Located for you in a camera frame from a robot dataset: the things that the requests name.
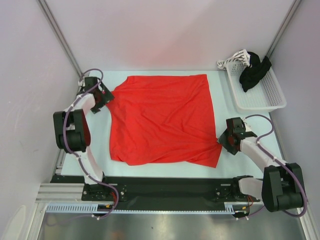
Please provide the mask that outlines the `red tank top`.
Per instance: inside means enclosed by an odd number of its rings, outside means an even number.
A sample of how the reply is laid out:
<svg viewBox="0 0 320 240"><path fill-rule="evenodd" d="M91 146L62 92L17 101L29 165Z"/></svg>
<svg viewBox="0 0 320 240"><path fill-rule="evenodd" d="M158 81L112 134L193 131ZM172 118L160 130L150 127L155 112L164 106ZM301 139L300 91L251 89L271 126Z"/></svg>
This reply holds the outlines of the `red tank top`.
<svg viewBox="0 0 320 240"><path fill-rule="evenodd" d="M130 166L188 162L215 168L218 143L206 74L132 75L113 90L110 157Z"/></svg>

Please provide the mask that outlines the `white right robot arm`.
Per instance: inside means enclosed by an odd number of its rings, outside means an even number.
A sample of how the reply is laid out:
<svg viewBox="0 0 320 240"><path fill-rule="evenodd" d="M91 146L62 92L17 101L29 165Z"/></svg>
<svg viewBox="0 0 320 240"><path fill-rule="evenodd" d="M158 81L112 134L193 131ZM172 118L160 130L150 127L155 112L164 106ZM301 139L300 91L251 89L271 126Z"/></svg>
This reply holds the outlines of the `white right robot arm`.
<svg viewBox="0 0 320 240"><path fill-rule="evenodd" d="M297 163L288 163L276 157L263 146L261 139L271 133L272 130L256 135L247 129L244 119L240 117L226 120L226 129L218 138L218 143L232 155L243 153L263 173L262 179L250 175L235 177L236 185L230 188L230 194L237 201L247 196L261 200L269 212L289 214L290 210L301 208L301 213L297 214L301 217L308 207L302 169Z"/></svg>

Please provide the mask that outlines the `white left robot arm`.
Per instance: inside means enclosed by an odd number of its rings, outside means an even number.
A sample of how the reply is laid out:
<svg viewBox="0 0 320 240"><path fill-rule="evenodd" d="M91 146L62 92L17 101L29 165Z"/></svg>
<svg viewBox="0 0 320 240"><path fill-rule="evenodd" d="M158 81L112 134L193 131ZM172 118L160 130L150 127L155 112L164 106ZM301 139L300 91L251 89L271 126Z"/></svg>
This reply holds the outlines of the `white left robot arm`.
<svg viewBox="0 0 320 240"><path fill-rule="evenodd" d="M87 185L95 185L93 194L100 200L110 196L111 188L102 182L104 172L91 151L87 115L97 114L114 98L101 78L87 76L80 81L80 92L74 102L65 110L53 114L57 147L75 159L82 170L84 182Z"/></svg>

